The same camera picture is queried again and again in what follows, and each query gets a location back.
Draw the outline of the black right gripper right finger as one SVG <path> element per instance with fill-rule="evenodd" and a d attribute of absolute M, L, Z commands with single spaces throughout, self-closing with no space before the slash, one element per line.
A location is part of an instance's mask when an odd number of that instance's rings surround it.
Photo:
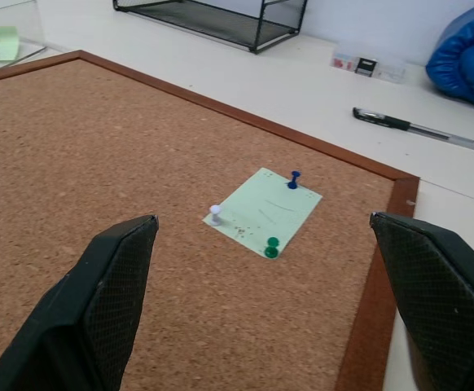
<path fill-rule="evenodd" d="M 474 250 L 455 232 L 374 212 L 371 229 L 421 390 L 474 390 Z"/>

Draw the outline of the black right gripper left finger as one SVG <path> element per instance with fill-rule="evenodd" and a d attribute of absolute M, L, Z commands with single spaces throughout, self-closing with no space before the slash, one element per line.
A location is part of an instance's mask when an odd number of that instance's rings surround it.
<path fill-rule="evenodd" d="M 118 390 L 143 311 L 155 215 L 97 234 L 0 357 L 0 390 Z"/>

